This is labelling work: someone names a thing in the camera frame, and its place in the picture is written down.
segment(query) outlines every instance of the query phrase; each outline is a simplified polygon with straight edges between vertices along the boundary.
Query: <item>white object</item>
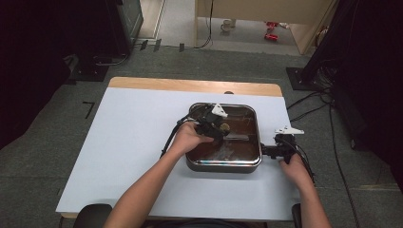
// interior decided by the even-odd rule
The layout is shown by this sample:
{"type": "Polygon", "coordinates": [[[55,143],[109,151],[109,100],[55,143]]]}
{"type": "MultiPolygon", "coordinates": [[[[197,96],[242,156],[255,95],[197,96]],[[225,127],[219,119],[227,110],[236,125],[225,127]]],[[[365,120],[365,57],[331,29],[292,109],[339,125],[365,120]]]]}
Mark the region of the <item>white object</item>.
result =
{"type": "Polygon", "coordinates": [[[228,117],[228,114],[224,111],[224,109],[220,104],[214,105],[213,110],[211,110],[211,113],[221,117],[228,117]]]}
{"type": "MultiPolygon", "coordinates": [[[[266,145],[276,145],[276,128],[290,125],[282,97],[108,87],[56,212],[74,217],[89,204],[114,206],[160,158],[176,121],[195,103],[251,106],[266,145]]],[[[269,157],[251,174],[195,172],[182,157],[149,215],[292,220],[291,207],[298,202],[296,187],[269,157]]]]}
{"type": "Polygon", "coordinates": [[[298,130],[298,129],[295,129],[295,128],[291,127],[291,126],[284,126],[281,129],[277,129],[275,131],[275,133],[284,134],[284,135],[297,135],[297,134],[301,135],[301,134],[304,134],[303,130],[298,130]]]}

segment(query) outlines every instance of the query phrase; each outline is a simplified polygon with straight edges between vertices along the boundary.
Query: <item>person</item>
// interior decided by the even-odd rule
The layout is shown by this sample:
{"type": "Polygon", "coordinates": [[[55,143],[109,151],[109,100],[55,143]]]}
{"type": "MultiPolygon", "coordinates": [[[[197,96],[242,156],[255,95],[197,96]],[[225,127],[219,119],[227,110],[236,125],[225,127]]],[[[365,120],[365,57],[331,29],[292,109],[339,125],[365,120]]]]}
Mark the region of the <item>person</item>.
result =
{"type": "MultiPolygon", "coordinates": [[[[119,198],[104,228],[142,227],[180,157],[200,143],[214,141],[212,138],[197,134],[195,127],[196,124],[191,122],[181,125],[166,153],[119,198]]],[[[299,155],[294,155],[289,164],[285,161],[280,161],[279,164],[286,176],[296,184],[300,193],[302,227],[331,227],[317,190],[299,155]]]]}

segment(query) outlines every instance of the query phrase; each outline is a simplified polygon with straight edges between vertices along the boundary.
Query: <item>brown liquid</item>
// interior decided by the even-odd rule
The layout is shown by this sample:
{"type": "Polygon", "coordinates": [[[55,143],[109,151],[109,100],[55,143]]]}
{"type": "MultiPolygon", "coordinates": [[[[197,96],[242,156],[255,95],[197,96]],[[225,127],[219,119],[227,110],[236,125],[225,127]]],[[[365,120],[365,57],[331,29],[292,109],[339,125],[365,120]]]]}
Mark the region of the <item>brown liquid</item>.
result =
{"type": "MultiPolygon", "coordinates": [[[[204,104],[193,104],[190,111],[204,104]]],[[[255,111],[246,105],[221,104],[228,114],[223,123],[230,126],[230,135],[246,135],[249,140],[221,140],[202,143],[188,152],[186,157],[193,163],[253,165],[260,161],[259,131],[255,111]]],[[[195,112],[191,118],[198,119],[204,110],[195,112]]]]}

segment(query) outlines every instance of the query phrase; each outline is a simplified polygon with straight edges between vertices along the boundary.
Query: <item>black cable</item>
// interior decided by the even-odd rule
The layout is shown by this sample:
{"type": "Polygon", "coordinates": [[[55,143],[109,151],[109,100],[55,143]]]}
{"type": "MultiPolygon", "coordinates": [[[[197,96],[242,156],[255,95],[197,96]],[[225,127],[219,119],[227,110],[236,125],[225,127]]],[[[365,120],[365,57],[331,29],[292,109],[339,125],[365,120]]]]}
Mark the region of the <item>black cable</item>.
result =
{"type": "Polygon", "coordinates": [[[356,215],[353,198],[352,198],[352,195],[350,193],[350,188],[349,188],[349,185],[347,184],[346,178],[344,177],[344,173],[343,173],[343,171],[341,169],[340,161],[338,159],[338,154],[337,154],[337,150],[336,150],[335,128],[334,128],[334,125],[333,125],[332,107],[331,106],[329,107],[329,117],[330,117],[330,125],[331,125],[331,128],[332,128],[333,149],[334,149],[334,152],[335,152],[338,172],[340,173],[340,176],[343,179],[344,187],[346,188],[347,196],[349,197],[349,202],[350,202],[350,205],[352,207],[353,214],[354,214],[355,226],[356,226],[356,228],[359,228],[360,227],[359,226],[359,221],[358,221],[358,217],[356,215]]]}
{"type": "Polygon", "coordinates": [[[302,154],[297,149],[295,149],[289,142],[285,141],[284,139],[277,138],[277,137],[275,137],[275,139],[281,141],[282,143],[288,144],[301,157],[302,162],[303,162],[306,170],[308,171],[308,174],[311,177],[312,182],[315,183],[314,173],[312,172],[312,169],[311,169],[311,166],[308,163],[308,160],[305,159],[305,157],[302,156],[302,154]]]}
{"type": "MultiPolygon", "coordinates": [[[[209,18],[209,23],[210,23],[210,25],[207,25],[207,22],[206,22],[206,25],[207,25],[207,28],[208,28],[208,30],[209,30],[209,34],[208,34],[208,37],[207,37],[207,40],[204,42],[204,44],[202,45],[202,46],[200,46],[200,47],[184,47],[185,49],[201,49],[201,48],[204,48],[204,47],[206,47],[210,42],[213,42],[213,40],[212,40],[212,30],[211,30],[211,19],[212,19],[212,17],[213,17],[213,8],[214,8],[214,0],[212,0],[211,1],[211,8],[210,8],[210,18],[209,18]]],[[[176,47],[176,46],[162,46],[162,45],[160,45],[160,47],[165,47],[165,48],[178,48],[178,47],[176,47]]]]}
{"type": "Polygon", "coordinates": [[[328,105],[328,104],[324,104],[324,105],[322,105],[322,106],[320,106],[320,107],[317,107],[317,108],[314,108],[314,109],[312,109],[312,110],[310,110],[310,111],[307,111],[307,112],[305,112],[304,114],[301,114],[300,116],[295,117],[294,119],[290,120],[290,122],[299,121],[300,119],[304,118],[304,117],[307,116],[308,114],[310,114],[310,113],[312,113],[312,112],[314,112],[314,111],[318,111],[318,110],[320,110],[322,107],[324,107],[324,106],[326,106],[326,105],[328,105]]]}
{"type": "Polygon", "coordinates": [[[59,220],[59,228],[63,228],[63,220],[64,220],[65,218],[64,217],[60,217],[60,220],[59,220]]]}
{"type": "Polygon", "coordinates": [[[214,8],[214,0],[211,0],[211,8],[210,8],[210,27],[208,27],[209,29],[209,35],[207,37],[207,40],[204,42],[204,44],[200,47],[194,47],[195,49],[199,49],[199,48],[204,48],[208,45],[208,43],[210,43],[211,41],[211,18],[213,17],[213,8],[214,8]]]}
{"type": "Polygon", "coordinates": [[[306,99],[308,99],[308,98],[310,98],[310,97],[314,97],[314,96],[316,96],[316,95],[321,95],[321,94],[323,94],[323,93],[328,94],[327,92],[325,92],[326,89],[330,89],[330,88],[329,88],[329,87],[325,87],[325,88],[322,88],[320,91],[315,91],[315,92],[312,92],[312,93],[308,94],[307,96],[305,96],[305,97],[303,97],[303,98],[297,100],[297,101],[294,102],[293,104],[290,104],[290,105],[287,107],[287,110],[290,109],[291,107],[295,106],[295,105],[298,105],[299,103],[305,101],[306,99]]]}
{"type": "Polygon", "coordinates": [[[198,110],[202,109],[202,108],[207,108],[208,106],[210,106],[211,104],[205,104],[202,105],[200,107],[195,108],[194,110],[192,110],[191,112],[189,112],[187,115],[185,115],[184,117],[182,117],[180,120],[177,121],[177,124],[175,125],[175,127],[172,129],[171,134],[169,135],[168,140],[165,143],[165,146],[163,147],[163,152],[161,153],[160,158],[166,153],[166,150],[168,149],[168,146],[171,144],[172,139],[174,138],[176,132],[178,131],[179,127],[181,127],[181,125],[183,123],[186,122],[186,119],[192,115],[193,113],[197,112],[198,110]]]}
{"type": "Polygon", "coordinates": [[[96,65],[96,66],[111,67],[111,66],[116,66],[116,65],[121,64],[121,63],[124,62],[126,59],[127,59],[127,55],[125,54],[125,55],[124,55],[124,58],[123,58],[121,61],[119,61],[119,62],[110,63],[110,64],[95,64],[95,65],[96,65]]]}

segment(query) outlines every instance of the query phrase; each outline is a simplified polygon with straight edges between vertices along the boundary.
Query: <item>black curtain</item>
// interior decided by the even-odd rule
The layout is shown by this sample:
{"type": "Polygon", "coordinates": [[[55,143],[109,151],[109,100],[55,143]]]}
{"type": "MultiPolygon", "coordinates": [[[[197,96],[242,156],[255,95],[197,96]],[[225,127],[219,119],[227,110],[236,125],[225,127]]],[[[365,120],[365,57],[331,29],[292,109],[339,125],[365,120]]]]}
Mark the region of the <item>black curtain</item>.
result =
{"type": "Polygon", "coordinates": [[[342,87],[364,119],[364,142],[391,166],[403,191],[403,151],[399,121],[403,67],[403,3],[361,0],[350,22],[347,51],[335,84],[342,87]]]}
{"type": "Polygon", "coordinates": [[[0,3],[0,149],[23,135],[69,76],[45,1],[0,3]]]}

